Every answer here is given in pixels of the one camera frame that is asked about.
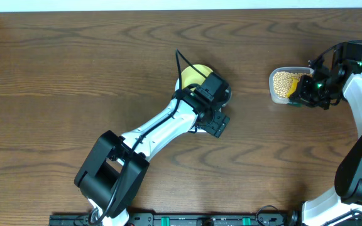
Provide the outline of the yellow plastic scoop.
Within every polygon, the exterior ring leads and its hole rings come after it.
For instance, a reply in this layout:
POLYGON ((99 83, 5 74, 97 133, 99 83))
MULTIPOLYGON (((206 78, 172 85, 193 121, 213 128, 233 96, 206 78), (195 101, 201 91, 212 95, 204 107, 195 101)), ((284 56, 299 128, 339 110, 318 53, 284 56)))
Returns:
POLYGON ((292 77, 291 86, 288 92, 286 93, 286 98, 289 98, 296 91, 299 81, 300 81, 299 78, 292 77))

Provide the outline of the yellow plastic bowl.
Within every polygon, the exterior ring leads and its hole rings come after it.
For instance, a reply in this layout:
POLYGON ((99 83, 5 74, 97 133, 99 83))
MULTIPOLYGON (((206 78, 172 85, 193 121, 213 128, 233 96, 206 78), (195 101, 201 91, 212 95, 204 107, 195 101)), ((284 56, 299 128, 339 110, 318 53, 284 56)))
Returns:
MULTIPOLYGON (((213 70, 209 68, 208 66, 201 65, 201 64, 195 64, 194 67, 198 69, 203 75, 206 77, 209 76, 213 70)), ((198 85, 202 85, 205 81, 205 77, 203 77, 199 72, 194 70, 191 66, 188 66, 185 68, 181 73, 182 78, 182 88, 186 88, 188 85, 196 83, 198 85)))

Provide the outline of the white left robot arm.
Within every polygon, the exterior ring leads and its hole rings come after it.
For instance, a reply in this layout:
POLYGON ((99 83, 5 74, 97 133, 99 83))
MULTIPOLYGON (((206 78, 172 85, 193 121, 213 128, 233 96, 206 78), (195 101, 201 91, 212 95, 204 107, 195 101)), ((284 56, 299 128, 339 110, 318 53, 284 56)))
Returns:
POLYGON ((219 137, 229 122, 221 109, 231 98, 229 84, 211 72, 201 84, 179 87, 170 103, 142 126, 118 136, 102 134, 74 183, 93 205, 88 225, 125 225, 151 159, 185 133, 219 137))

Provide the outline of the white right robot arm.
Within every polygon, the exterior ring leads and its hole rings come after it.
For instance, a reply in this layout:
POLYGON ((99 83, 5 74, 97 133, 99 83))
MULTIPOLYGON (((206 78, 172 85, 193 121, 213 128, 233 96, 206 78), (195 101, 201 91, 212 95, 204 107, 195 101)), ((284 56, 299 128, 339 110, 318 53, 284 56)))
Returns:
POLYGON ((292 82, 288 98, 307 107, 327 110, 340 101, 348 102, 358 140, 339 165, 334 186, 303 203, 301 225, 337 225, 362 216, 362 40, 346 41, 330 48, 332 65, 323 65, 324 56, 309 62, 312 75, 292 82))

